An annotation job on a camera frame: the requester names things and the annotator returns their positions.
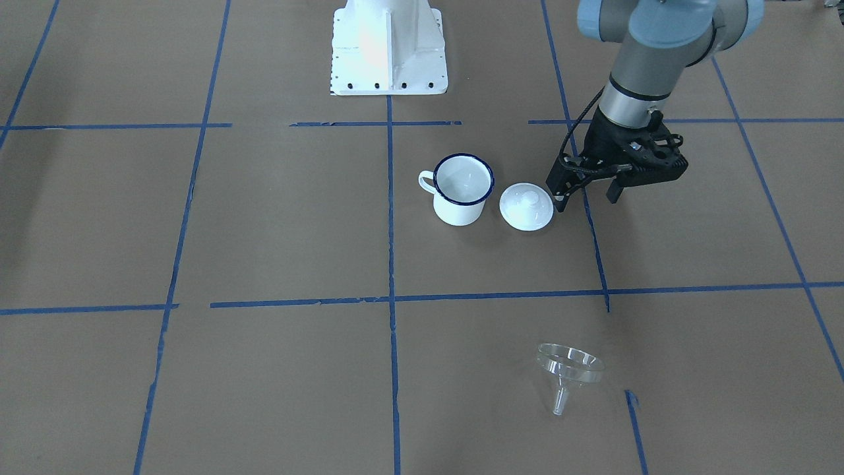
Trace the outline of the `white ceramic lid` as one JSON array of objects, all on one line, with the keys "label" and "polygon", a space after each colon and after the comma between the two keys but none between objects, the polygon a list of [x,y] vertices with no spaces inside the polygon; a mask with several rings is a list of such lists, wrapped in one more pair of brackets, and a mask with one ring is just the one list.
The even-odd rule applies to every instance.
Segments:
[{"label": "white ceramic lid", "polygon": [[535,232],[549,225],[555,211],[551,196],[532,183],[507,187],[498,201],[504,221],[522,232]]}]

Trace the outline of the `clear glass funnel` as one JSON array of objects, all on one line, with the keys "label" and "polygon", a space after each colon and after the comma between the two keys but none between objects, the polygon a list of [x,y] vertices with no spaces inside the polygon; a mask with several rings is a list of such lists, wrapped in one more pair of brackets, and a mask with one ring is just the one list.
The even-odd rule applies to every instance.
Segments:
[{"label": "clear glass funnel", "polygon": [[552,405],[552,413],[557,417],[564,414],[573,390],[597,384],[606,370],[603,359],[577,348],[550,342],[537,346],[536,362],[557,379]]}]

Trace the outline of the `white enamel mug blue rim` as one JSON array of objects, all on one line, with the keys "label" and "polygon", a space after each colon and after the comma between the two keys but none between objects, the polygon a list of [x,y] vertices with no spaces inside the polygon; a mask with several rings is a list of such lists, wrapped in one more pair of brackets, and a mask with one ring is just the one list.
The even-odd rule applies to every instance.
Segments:
[{"label": "white enamel mug blue rim", "polygon": [[451,226],[474,223],[495,188],[495,176],[475,154],[449,154],[434,170],[419,172],[419,186],[431,193],[435,214]]}]

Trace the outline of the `brown paper table cover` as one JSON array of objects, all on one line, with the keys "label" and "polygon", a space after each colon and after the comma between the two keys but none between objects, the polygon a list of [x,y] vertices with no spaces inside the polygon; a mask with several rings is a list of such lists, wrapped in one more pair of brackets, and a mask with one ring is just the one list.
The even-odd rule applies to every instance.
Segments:
[{"label": "brown paper table cover", "polygon": [[[519,232],[618,46],[435,1],[447,93],[344,98],[341,6],[2,2],[3,474],[842,473],[835,10],[684,72],[680,180]],[[606,364],[561,417],[543,342]]]}]

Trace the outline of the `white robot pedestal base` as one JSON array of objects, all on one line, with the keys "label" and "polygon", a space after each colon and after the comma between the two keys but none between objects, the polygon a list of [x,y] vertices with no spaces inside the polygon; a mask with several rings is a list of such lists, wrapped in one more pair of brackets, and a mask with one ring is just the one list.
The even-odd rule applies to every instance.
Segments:
[{"label": "white robot pedestal base", "polygon": [[347,1],[332,16],[330,93],[422,96],[448,90],[443,17],[427,1]]}]

